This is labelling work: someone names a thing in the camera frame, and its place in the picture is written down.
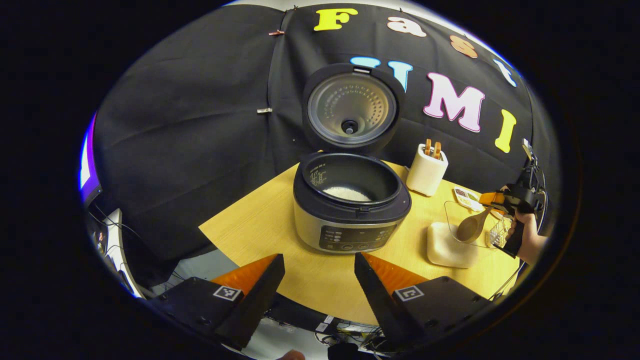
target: inner pot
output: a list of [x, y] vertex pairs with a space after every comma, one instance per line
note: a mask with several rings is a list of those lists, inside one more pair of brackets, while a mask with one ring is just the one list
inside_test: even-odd
[[305, 163], [302, 176], [327, 199], [357, 206], [390, 202], [401, 189], [400, 178], [389, 166], [357, 154], [318, 155]]

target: yellow letter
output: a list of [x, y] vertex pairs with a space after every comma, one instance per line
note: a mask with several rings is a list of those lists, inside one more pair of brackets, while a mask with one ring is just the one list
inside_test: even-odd
[[500, 136], [495, 139], [495, 146], [498, 149], [504, 152], [511, 150], [509, 142], [511, 142], [511, 134], [513, 134], [513, 126], [515, 124], [516, 118], [510, 112], [502, 109], [502, 130], [500, 130]]
[[316, 11], [320, 15], [318, 26], [314, 27], [316, 31], [341, 29], [342, 25], [336, 21], [345, 23], [349, 21], [349, 14], [358, 15], [356, 9], [324, 9]]

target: wooden table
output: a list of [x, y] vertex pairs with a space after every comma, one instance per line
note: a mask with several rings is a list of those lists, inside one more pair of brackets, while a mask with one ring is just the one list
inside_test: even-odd
[[[387, 163], [405, 181], [408, 171]], [[200, 226], [200, 230], [238, 266], [282, 253], [285, 275], [279, 294], [324, 314], [352, 322], [377, 325], [353, 269], [354, 255], [326, 254], [306, 246], [296, 233], [293, 215], [293, 179], [298, 165], [276, 176]], [[432, 197], [410, 192], [412, 208], [404, 222], [381, 249], [371, 252], [427, 279], [443, 275], [488, 298], [518, 268], [518, 260], [497, 249], [479, 249], [479, 260], [468, 269], [430, 263], [426, 254], [427, 228], [446, 222], [444, 202], [455, 201], [454, 183], [443, 180]], [[452, 224], [476, 214], [448, 203]], [[484, 231], [498, 220], [489, 216]], [[483, 233], [476, 243], [484, 246]], [[504, 293], [513, 286], [514, 279]]]

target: black fabric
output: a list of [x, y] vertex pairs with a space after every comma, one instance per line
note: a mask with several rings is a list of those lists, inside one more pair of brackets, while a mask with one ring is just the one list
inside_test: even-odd
[[[316, 11], [327, 8], [356, 8], [358, 15], [342, 29], [314, 31]], [[389, 29], [390, 16], [415, 21], [427, 37]], [[267, 35], [276, 29], [285, 35]], [[202, 222], [318, 150], [302, 128], [305, 82], [321, 67], [354, 56], [379, 59], [377, 69], [391, 75], [389, 61], [413, 66], [397, 132], [371, 155], [410, 166], [418, 144], [431, 138], [449, 160], [446, 180], [492, 192], [518, 178], [526, 138], [543, 168], [552, 169], [545, 173], [553, 194], [558, 152], [554, 144], [542, 149], [552, 125], [539, 100], [530, 98], [516, 71], [511, 77], [518, 86], [511, 86], [489, 51], [474, 44], [478, 58], [469, 58], [451, 46], [450, 35], [463, 38], [428, 20], [363, 4], [287, 12], [234, 5], [198, 19], [137, 61], [99, 109], [95, 152], [107, 208], [121, 208], [161, 261], [197, 252], [209, 243], [198, 229]], [[423, 112], [431, 100], [429, 72], [449, 77], [458, 95], [468, 86], [485, 94], [480, 132], [461, 127], [461, 114], [449, 121]], [[267, 107], [273, 112], [256, 114]], [[509, 153], [494, 144], [502, 109], [517, 119]]]
[[206, 246], [198, 226], [276, 173], [266, 85], [283, 13], [227, 6], [153, 47], [105, 98], [95, 125], [109, 208], [159, 260]]
[[[358, 15], [352, 15], [342, 29], [313, 30], [318, 22], [317, 10], [340, 7], [356, 8]], [[427, 37], [388, 29], [386, 19], [390, 16], [418, 22]], [[413, 65], [408, 73], [403, 119], [390, 143], [373, 155], [410, 166], [418, 144], [428, 137], [442, 143], [449, 159], [446, 180], [479, 192], [489, 192], [517, 179], [526, 160], [519, 144], [522, 138], [531, 140], [529, 96], [516, 72], [512, 72], [513, 78], [520, 86], [513, 88], [493, 63], [495, 57], [489, 56], [482, 47], [476, 46], [478, 59], [471, 59], [450, 45], [449, 35], [454, 34], [451, 30], [397, 10], [359, 4], [298, 8], [284, 31], [287, 34], [279, 40], [286, 44], [284, 54], [278, 61], [274, 59], [274, 63], [281, 65], [280, 80], [277, 86], [270, 87], [274, 91], [270, 95], [274, 108], [270, 123], [288, 124], [290, 138], [300, 133], [300, 94], [305, 79], [314, 71], [330, 63], [349, 62], [354, 56], [370, 56], [381, 61], [377, 69], [393, 74], [387, 63], [403, 61]], [[457, 94], [467, 86], [474, 86], [486, 94], [482, 102], [480, 133], [462, 128], [457, 120], [436, 119], [424, 114], [422, 109], [429, 104], [431, 95], [428, 72], [450, 77]], [[500, 111], [503, 108], [518, 121], [508, 154], [494, 145], [502, 127]], [[295, 160], [294, 155], [299, 156], [299, 153], [292, 154], [295, 150], [289, 147], [287, 151], [289, 163]]]

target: wooden spoon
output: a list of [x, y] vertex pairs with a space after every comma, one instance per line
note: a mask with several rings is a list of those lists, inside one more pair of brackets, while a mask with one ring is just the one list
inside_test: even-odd
[[456, 232], [456, 237], [458, 240], [463, 243], [472, 243], [475, 241], [480, 234], [482, 234], [482, 230], [484, 229], [484, 221], [486, 220], [487, 215], [493, 209], [492, 206], [489, 206], [486, 210], [484, 210], [480, 214], [472, 215], [460, 223], [458, 226], [458, 231]]

